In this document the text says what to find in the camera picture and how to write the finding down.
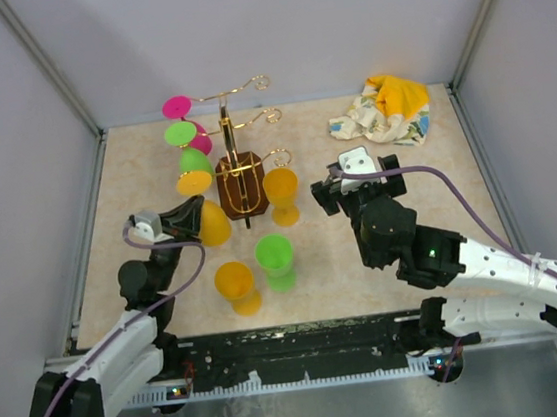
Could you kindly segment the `pink wine glass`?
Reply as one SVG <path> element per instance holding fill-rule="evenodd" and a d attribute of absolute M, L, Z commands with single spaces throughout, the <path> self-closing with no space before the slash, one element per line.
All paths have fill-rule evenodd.
<path fill-rule="evenodd" d="M 165 142 L 177 148 L 190 147 L 209 155 L 213 143 L 205 128 L 188 118 L 191 108 L 192 100 L 185 95 L 175 95 L 164 103 L 161 108 L 163 116 L 174 120 L 164 133 Z"/>

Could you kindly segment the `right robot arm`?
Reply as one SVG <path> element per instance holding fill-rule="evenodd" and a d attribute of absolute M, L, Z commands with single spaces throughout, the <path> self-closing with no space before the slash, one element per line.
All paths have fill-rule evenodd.
<path fill-rule="evenodd" d="M 397 202 L 409 173 L 437 176 L 456 199 L 463 195 L 441 171 L 430 166 L 402 167 L 397 157 L 372 160 L 346 153 L 329 165 L 326 180 L 311 185 L 311 195 L 332 216 L 343 212 L 351 223 L 364 266 L 398 266 L 396 278 L 423 290 L 472 284 L 494 297 L 426 299 L 420 308 L 422 340 L 451 346 L 489 330 L 557 333 L 557 259 L 525 255 L 491 234 L 492 246 L 458 232 L 419 225 L 417 212 Z"/>

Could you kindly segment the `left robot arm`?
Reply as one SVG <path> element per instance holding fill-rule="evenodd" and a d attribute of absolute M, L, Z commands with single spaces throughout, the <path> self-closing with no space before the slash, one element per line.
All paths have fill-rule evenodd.
<path fill-rule="evenodd" d="M 171 379 L 182 370 L 175 335 L 166 330 L 181 288 L 171 282 L 188 247 L 200 239 L 203 196 L 193 196 L 171 211 L 141 211 L 124 224 L 123 240 L 149 251 L 145 260 L 119 267 L 119 295 L 126 301 L 107 335 L 61 372 L 37 380 L 29 417 L 117 417 L 151 379 Z"/>

